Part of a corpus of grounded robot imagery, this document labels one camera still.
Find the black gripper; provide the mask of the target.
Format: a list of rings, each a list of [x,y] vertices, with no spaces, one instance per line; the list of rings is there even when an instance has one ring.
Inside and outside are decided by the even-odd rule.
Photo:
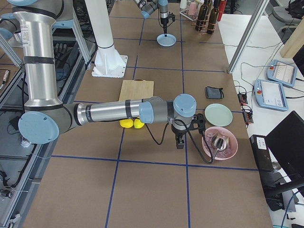
[[[172,22],[175,21],[175,14],[172,12],[169,12],[169,11],[166,11],[166,12],[159,12],[159,24],[161,27],[163,27],[163,33],[164,33],[164,36],[167,37],[167,26],[168,26],[168,23],[169,23],[169,20],[171,19]]]
[[[176,140],[176,148],[177,149],[183,149],[185,145],[185,134],[187,133],[187,125],[178,123],[173,123],[171,125],[171,130],[175,134],[175,140]]]

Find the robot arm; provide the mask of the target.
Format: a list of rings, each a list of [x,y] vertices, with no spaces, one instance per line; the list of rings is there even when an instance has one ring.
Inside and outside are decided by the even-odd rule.
[[[197,103],[189,94],[172,101],[158,97],[103,104],[64,104],[57,96],[52,27],[73,20],[70,0],[13,0],[13,17],[20,24],[23,64],[28,79],[28,101],[18,122],[32,143],[46,144],[77,126],[139,118],[144,124],[171,124],[177,148],[193,123]]]
[[[149,18],[156,10],[159,11],[159,23],[163,28],[164,36],[167,37],[167,28],[170,26],[169,20],[172,20],[172,23],[175,21],[175,14],[170,13],[168,10],[168,1],[167,0],[134,0],[134,3],[140,9],[142,16],[147,19]]]

